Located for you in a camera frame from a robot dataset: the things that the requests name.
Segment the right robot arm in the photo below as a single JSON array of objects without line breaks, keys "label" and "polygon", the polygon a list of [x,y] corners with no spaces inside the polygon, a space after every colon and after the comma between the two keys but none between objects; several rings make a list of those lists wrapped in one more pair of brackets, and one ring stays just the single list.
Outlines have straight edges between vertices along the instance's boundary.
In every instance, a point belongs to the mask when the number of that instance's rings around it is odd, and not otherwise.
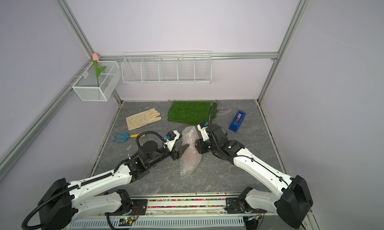
[{"label": "right robot arm", "polygon": [[236,140],[228,140],[223,129],[216,124],[202,122],[197,125],[202,136],[196,141],[199,153],[211,152],[221,160],[246,171],[269,189],[262,193],[247,187],[237,198],[229,198],[225,210],[229,214],[250,214],[257,210],[273,212],[290,227],[299,229],[313,206],[313,199],[305,179],[291,177],[257,158]]}]

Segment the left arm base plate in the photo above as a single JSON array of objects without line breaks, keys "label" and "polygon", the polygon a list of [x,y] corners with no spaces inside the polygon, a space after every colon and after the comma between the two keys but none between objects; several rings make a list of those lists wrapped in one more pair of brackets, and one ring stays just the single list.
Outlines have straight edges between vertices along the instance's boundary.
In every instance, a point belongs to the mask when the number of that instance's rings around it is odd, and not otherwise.
[{"label": "left arm base plate", "polygon": [[121,206],[110,216],[144,216],[146,214],[148,199],[122,200]]}]

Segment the blue yellow garden fork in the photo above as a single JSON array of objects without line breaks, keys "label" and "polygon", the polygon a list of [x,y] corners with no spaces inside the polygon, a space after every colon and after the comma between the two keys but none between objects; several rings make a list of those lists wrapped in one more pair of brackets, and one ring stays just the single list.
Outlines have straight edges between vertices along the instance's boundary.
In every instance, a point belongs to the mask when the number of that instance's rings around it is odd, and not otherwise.
[{"label": "blue yellow garden fork", "polygon": [[124,143],[128,139],[137,138],[139,134],[129,135],[128,133],[115,133],[113,143]]}]

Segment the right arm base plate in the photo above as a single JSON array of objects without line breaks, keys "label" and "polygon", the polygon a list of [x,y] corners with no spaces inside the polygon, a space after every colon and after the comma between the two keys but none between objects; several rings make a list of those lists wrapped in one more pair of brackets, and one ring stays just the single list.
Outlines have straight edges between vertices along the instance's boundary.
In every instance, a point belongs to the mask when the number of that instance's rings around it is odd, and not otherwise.
[{"label": "right arm base plate", "polygon": [[267,213],[263,209],[253,209],[251,208],[245,200],[240,198],[226,198],[226,205],[224,210],[228,214],[264,214]]}]

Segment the blue tape dispenser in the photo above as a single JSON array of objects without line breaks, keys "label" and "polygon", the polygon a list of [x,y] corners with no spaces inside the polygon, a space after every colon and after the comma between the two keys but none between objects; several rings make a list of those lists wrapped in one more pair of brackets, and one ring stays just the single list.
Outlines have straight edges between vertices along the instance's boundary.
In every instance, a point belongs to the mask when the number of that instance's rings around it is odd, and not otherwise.
[{"label": "blue tape dispenser", "polygon": [[233,132],[237,132],[239,130],[240,126],[242,125],[245,116],[246,116],[245,112],[238,110],[238,112],[236,113],[234,119],[232,120],[232,122],[229,126],[229,130],[231,130]]}]

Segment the pink artificial tulip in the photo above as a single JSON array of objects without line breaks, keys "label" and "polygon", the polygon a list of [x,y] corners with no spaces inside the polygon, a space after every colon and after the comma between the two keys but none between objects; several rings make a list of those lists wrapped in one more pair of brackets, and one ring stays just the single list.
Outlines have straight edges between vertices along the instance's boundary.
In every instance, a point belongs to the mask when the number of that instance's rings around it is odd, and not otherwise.
[{"label": "pink artificial tulip", "polygon": [[99,55],[97,53],[93,53],[92,58],[93,58],[93,65],[94,65],[95,72],[96,72],[97,85],[99,87],[100,86],[99,77],[100,77],[101,73],[106,69],[106,66],[99,67],[98,61],[100,60],[100,58],[99,58]]}]

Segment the green artificial grass mat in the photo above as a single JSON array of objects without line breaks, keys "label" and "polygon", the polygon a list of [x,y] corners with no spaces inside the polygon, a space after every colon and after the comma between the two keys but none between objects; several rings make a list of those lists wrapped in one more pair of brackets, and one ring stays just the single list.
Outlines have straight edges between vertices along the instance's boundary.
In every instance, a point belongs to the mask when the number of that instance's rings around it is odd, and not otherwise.
[{"label": "green artificial grass mat", "polygon": [[211,106],[213,120],[218,113],[218,103],[215,101],[173,101],[168,111],[168,121],[192,126],[208,122]]}]

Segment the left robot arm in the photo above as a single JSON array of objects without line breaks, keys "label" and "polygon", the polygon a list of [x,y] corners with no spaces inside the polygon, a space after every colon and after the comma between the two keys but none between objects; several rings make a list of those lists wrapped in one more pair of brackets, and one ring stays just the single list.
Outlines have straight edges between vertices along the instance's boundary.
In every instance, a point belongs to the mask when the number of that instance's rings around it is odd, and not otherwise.
[{"label": "left robot arm", "polygon": [[77,219],[97,214],[105,215],[108,223],[111,216],[133,215],[137,220],[145,209],[136,206],[126,190],[110,190],[143,178],[168,157],[180,159],[189,147],[186,144],[175,149],[174,145],[175,141],[166,141],[158,147],[155,141],[148,141],[110,171],[70,183],[65,179],[55,181],[23,220],[22,229],[61,230]]}]

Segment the beige work glove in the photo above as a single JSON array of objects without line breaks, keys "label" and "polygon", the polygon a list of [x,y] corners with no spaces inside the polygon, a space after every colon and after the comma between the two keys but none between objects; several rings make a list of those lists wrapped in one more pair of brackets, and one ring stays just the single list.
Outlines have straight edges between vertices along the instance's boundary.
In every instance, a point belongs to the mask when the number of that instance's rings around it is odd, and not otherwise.
[{"label": "beige work glove", "polygon": [[150,110],[127,117],[126,122],[128,130],[132,131],[148,124],[158,122],[161,119],[161,114],[155,108],[152,108]]}]

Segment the white mesh wall basket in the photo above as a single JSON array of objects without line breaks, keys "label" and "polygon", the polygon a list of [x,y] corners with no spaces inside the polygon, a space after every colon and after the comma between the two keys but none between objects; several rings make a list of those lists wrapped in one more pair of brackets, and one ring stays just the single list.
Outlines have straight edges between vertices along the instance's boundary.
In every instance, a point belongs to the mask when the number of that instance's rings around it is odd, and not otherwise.
[{"label": "white mesh wall basket", "polygon": [[72,86],[82,101],[107,102],[122,78],[122,71],[116,61],[98,61],[98,65],[99,67],[106,66],[99,77],[99,87],[93,63],[87,66],[84,73]]}]

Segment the clear bubble wrap sheet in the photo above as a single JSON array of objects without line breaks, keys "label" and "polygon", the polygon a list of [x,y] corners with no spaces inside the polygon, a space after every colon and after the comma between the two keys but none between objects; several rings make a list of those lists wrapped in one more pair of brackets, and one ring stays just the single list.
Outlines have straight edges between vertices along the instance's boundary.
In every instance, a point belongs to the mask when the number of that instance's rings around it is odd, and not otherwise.
[{"label": "clear bubble wrap sheet", "polygon": [[199,139],[196,127],[190,126],[182,131],[182,146],[189,145],[181,157],[180,177],[188,178],[199,165],[202,155],[195,147],[196,141]]}]

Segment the aluminium front rail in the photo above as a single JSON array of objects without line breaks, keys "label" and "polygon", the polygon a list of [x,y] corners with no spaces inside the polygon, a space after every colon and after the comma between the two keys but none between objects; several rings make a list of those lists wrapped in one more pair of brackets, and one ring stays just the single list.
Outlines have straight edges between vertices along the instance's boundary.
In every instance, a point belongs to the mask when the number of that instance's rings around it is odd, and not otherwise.
[{"label": "aluminium front rail", "polygon": [[[152,198],[148,199],[146,214],[147,216],[160,212],[162,214],[175,214],[177,212],[205,212],[205,213],[227,213],[224,208],[226,198],[237,198],[238,196],[189,196],[176,198]],[[92,197],[89,200],[80,202],[76,207],[72,207],[69,215],[60,214],[69,222],[92,216],[103,216],[105,213],[116,211],[122,204],[122,200],[133,200],[125,190]]]}]

